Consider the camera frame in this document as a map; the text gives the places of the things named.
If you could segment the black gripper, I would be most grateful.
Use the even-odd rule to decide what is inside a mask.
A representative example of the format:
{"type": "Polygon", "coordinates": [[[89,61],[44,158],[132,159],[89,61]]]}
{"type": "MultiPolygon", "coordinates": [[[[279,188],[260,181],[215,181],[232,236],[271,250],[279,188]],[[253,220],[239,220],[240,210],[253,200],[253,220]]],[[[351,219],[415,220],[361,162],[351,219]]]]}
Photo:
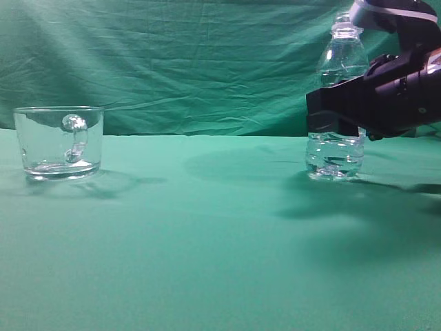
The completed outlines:
{"type": "Polygon", "coordinates": [[[309,133],[374,140],[440,121],[440,49],[419,46],[370,61],[364,76],[306,94],[309,133]]]}

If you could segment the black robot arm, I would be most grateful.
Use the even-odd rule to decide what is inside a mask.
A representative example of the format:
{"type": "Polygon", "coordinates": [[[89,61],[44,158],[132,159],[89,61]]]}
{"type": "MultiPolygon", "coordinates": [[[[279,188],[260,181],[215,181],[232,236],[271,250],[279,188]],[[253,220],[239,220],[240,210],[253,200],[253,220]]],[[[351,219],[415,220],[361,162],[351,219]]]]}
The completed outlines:
{"type": "Polygon", "coordinates": [[[352,24],[396,33],[399,55],[376,57],[361,76],[306,96],[310,132],[371,140],[400,136],[440,121],[440,27],[424,1],[354,1],[352,24]]]}

